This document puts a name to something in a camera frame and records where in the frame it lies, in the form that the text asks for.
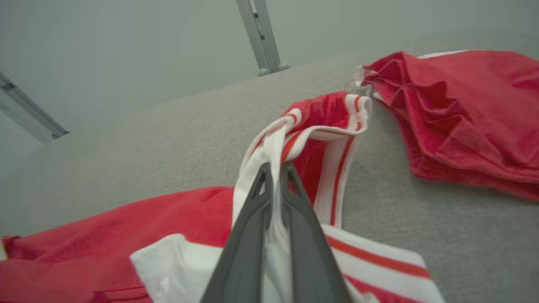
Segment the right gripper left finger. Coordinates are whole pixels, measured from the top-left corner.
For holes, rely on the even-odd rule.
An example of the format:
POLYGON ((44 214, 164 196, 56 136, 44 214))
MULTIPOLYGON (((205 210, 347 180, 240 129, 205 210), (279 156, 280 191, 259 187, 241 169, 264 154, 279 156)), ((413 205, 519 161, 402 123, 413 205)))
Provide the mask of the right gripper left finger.
POLYGON ((260 166, 200 303, 261 303, 264 240, 272 217, 270 163, 260 166))

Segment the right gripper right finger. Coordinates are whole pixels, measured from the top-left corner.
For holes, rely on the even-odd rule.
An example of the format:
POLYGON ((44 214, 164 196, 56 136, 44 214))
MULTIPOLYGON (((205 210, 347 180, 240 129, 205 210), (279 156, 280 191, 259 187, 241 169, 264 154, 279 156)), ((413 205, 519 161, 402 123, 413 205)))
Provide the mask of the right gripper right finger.
POLYGON ((289 232, 293 303, 352 303, 295 165, 281 167, 281 217, 289 232))

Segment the red jersey white striped sleeves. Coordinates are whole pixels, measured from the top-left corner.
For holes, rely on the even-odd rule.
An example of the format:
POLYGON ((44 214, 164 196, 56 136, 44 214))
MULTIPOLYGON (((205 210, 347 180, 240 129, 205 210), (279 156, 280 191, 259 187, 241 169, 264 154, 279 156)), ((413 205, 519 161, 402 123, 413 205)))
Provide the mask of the red jersey white striped sleeves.
POLYGON ((352 157, 371 100, 339 91, 296 102, 252 141, 235 186, 176 192, 0 242, 0 303, 200 303, 261 165, 272 217, 261 303, 293 303, 280 172, 292 162, 352 303, 445 303, 416 252, 341 228, 352 157))

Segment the red jersey white trim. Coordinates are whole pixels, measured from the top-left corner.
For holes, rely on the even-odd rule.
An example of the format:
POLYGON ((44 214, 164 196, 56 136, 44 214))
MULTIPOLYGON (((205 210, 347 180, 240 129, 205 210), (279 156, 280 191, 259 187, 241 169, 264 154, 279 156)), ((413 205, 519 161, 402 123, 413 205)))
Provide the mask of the red jersey white trim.
POLYGON ((398 122, 415 176, 539 203, 539 59, 397 52, 358 66, 356 80, 398 122))

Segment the grey metal frame post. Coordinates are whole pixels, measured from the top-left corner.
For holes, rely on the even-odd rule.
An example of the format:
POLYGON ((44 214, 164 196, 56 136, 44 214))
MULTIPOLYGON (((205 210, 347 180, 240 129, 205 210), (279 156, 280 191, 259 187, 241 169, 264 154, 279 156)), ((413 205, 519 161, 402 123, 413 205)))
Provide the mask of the grey metal frame post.
POLYGON ((235 3, 258 64, 258 76, 289 69, 280 59, 266 0, 235 0, 235 3))
POLYGON ((1 71, 0 112, 43 144, 70 133, 1 71))

